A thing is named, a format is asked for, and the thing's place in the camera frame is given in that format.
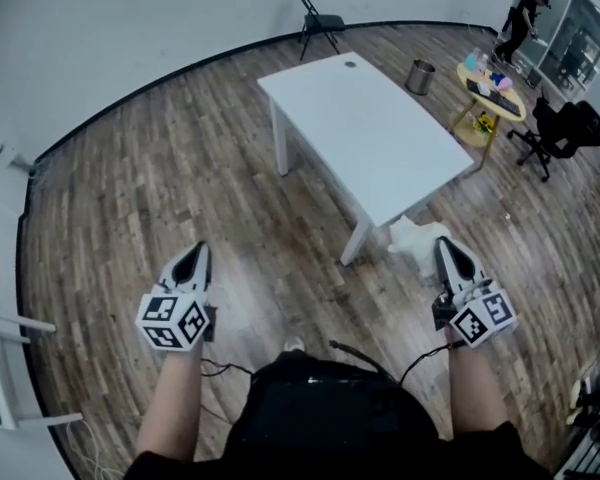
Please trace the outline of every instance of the wooden floor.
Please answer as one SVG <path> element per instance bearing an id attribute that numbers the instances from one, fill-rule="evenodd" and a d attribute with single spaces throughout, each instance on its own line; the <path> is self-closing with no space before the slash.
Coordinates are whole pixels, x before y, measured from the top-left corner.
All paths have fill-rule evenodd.
<path id="1" fill-rule="evenodd" d="M 456 64 L 492 41 L 475 29 L 421 25 L 340 37 L 343 51 L 399 84 L 414 58 L 433 62 L 431 92 L 418 101 L 443 125 L 469 99 Z M 23 310 L 58 327 L 32 347 L 36 376 L 51 412 L 83 412 L 108 467 L 124 470 L 132 460 L 161 362 L 135 331 L 138 302 L 163 264 L 197 240 L 214 254 L 211 301 L 220 309 L 205 355 L 216 361 L 255 369 L 297 334 L 316 356 L 351 361 L 328 348 L 336 339 L 400 374 L 443 342 L 430 309 L 439 286 L 423 285 L 386 251 L 386 230 L 373 233 L 349 268 L 336 262 L 354 226 L 352 207 L 297 137 L 291 173 L 276 172 L 256 79 L 297 65 L 300 46 L 289 40 L 240 53 L 135 97 L 60 147 L 33 189 Z M 332 53 L 316 38 L 306 61 Z M 516 84 L 533 105 L 537 94 Z M 600 153 L 552 162 L 543 184 L 535 162 L 516 165 L 521 150 L 498 137 L 485 169 L 442 189 L 418 221 L 443 222 L 509 291 L 520 326 L 485 350 L 527 451 L 554 468 L 568 439 L 570 386 L 600 357 Z M 238 418 L 248 382 L 234 371 L 204 380 L 203 403 L 222 419 L 202 414 L 198 458 L 222 453 L 230 428 L 223 419 Z M 449 437 L 446 354 L 421 363 L 405 386 Z M 79 436 L 92 456 L 87 432 Z"/>

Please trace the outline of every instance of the white table leg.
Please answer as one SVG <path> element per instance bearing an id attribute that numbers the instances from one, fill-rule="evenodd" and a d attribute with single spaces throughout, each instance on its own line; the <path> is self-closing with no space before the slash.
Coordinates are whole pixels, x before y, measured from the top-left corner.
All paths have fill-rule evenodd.
<path id="1" fill-rule="evenodd" d="M 287 118 L 284 116 L 273 98 L 269 98 L 271 111 L 271 124 L 273 125 L 273 140 L 276 147 L 276 163 L 280 176 L 289 172 L 289 158 L 287 157 Z"/>
<path id="2" fill-rule="evenodd" d="M 22 327 L 29 327 L 30 329 L 37 329 L 38 331 L 56 332 L 55 325 L 48 324 L 47 322 L 41 322 L 40 320 L 25 318 L 24 316 L 7 316 L 0 313 L 0 320 L 4 320 L 5 322 L 11 322 L 13 324 L 18 324 Z"/>
<path id="3" fill-rule="evenodd" d="M 18 420 L 18 426 L 21 428 L 27 427 L 54 427 L 56 425 L 66 425 L 73 421 L 82 420 L 81 413 L 65 414 L 64 416 L 50 416 L 48 418 L 29 418 Z"/>
<path id="4" fill-rule="evenodd" d="M 13 341 L 14 343 L 22 343 L 23 345 L 31 345 L 31 340 L 26 336 L 20 336 L 19 334 L 12 334 L 10 332 L 4 332 L 0 330 L 0 338 L 7 341 Z"/>
<path id="5" fill-rule="evenodd" d="M 353 230 L 353 234 L 347 242 L 347 246 L 344 248 L 344 252 L 340 257 L 340 263 L 342 263 L 345 267 L 351 263 L 353 258 L 356 257 L 358 251 L 360 251 L 360 247 L 371 233 L 373 229 L 373 224 L 369 220 L 369 218 L 360 213 L 358 214 L 358 224 L 356 224 L 356 229 Z"/>

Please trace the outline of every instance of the black folding chair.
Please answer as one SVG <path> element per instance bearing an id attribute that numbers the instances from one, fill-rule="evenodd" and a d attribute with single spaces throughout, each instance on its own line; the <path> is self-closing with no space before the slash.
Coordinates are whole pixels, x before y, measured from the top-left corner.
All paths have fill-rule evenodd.
<path id="1" fill-rule="evenodd" d="M 314 34 L 324 34 L 325 37 L 333 46 L 336 53 L 340 54 L 336 43 L 338 40 L 333 35 L 334 32 L 342 32 L 344 30 L 344 21 L 340 16 L 335 14 L 320 14 L 315 6 L 311 3 L 311 0 L 300 0 L 302 5 L 307 8 L 307 15 L 304 17 L 304 26 L 302 32 L 298 38 L 298 42 L 305 39 L 304 48 L 302 49 L 302 55 L 300 55 L 300 61 L 304 58 L 304 54 L 307 51 L 307 46 L 311 40 L 311 36 Z"/>

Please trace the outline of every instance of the white cloth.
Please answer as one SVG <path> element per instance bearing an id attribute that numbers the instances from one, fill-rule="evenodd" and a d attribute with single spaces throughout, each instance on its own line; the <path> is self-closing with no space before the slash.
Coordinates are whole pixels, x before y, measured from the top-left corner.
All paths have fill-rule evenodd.
<path id="1" fill-rule="evenodd" d="M 441 236 L 451 236 L 447 227 L 439 222 L 418 226 L 404 215 L 389 226 L 389 234 L 392 242 L 389 252 L 407 254 L 413 258 L 424 278 L 436 274 L 436 240 Z"/>

